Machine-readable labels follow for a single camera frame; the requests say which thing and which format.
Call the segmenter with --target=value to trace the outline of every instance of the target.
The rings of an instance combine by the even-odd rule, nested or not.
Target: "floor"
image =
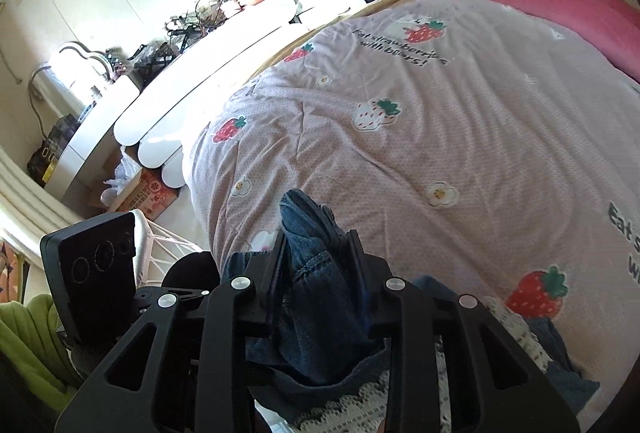
[[[187,186],[180,196],[157,219],[156,223],[182,238],[195,243],[203,251],[209,251],[209,236],[198,222],[191,205],[191,192]]]

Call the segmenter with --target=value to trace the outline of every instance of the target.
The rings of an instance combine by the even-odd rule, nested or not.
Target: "electrical cable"
[[[0,47],[0,59],[2,60],[2,63],[4,63],[4,66],[6,67],[6,69],[11,74],[12,78],[14,78],[15,84],[16,85],[22,84],[22,79],[20,79],[17,75],[15,75],[14,71],[11,69],[11,67],[9,67],[9,63],[7,63],[6,58],[2,53],[2,47]]]
[[[42,72],[43,70],[49,70],[51,68],[51,65],[42,65],[41,67],[36,68],[36,70],[34,71],[33,74],[31,74],[31,79],[29,79],[29,83],[27,84],[27,95],[29,97],[29,105],[31,106],[31,109],[33,110],[33,113],[36,115],[36,117],[38,118],[38,125],[40,125],[40,134],[42,136],[42,140],[47,140],[47,136],[44,134],[44,125],[42,124],[42,118],[40,116],[40,114],[38,113],[35,104],[33,103],[33,98],[35,97],[35,86],[33,84],[33,80],[36,78],[36,76]]]

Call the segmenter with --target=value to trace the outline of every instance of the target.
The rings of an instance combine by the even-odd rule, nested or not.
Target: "strawberry graphic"
[[[398,103],[394,103],[389,98],[373,100],[368,103],[358,103],[356,114],[353,118],[353,126],[356,130],[366,132],[376,130],[381,124],[393,124],[396,117],[402,112],[398,108]]]
[[[431,39],[441,38],[444,35],[446,25],[437,20],[429,23],[418,25],[418,28],[404,28],[404,33],[408,36],[406,41],[409,43],[422,43]]]
[[[566,276],[552,266],[548,272],[528,273],[509,296],[507,307],[524,318],[554,318],[562,310],[562,298],[569,289]]]
[[[222,142],[223,140],[229,140],[235,136],[240,130],[246,126],[246,119],[244,116],[240,116],[237,119],[229,119],[223,124],[215,136],[213,136],[213,142]]]
[[[284,58],[285,63],[289,63],[290,61],[295,61],[296,59],[300,59],[305,57],[306,55],[311,54],[314,50],[314,46],[311,43],[305,43],[304,46],[300,47],[293,51],[290,55]]]

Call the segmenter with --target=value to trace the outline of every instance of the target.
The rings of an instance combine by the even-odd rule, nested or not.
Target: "plastic bag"
[[[121,147],[120,151],[122,153],[122,159],[114,171],[115,178],[104,182],[111,187],[103,191],[102,195],[100,195],[100,202],[102,202],[105,207],[113,204],[116,198],[124,191],[124,188],[127,187],[127,184],[129,184],[133,177],[142,169],[140,164],[127,155],[124,146]]]

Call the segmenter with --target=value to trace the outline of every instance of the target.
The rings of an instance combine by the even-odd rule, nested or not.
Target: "white drawer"
[[[71,146],[67,146],[65,151],[62,152],[51,178],[45,184],[44,190],[54,198],[62,200],[66,190],[78,175],[83,164],[84,159]]]
[[[340,0],[334,4],[325,4],[322,7],[315,7],[303,14],[300,14],[300,22],[309,30],[316,29],[322,25],[332,22],[341,14],[353,14],[366,7],[364,0]]]
[[[89,112],[69,145],[86,160],[100,139],[139,95],[140,91],[131,79],[127,76],[119,77]]]

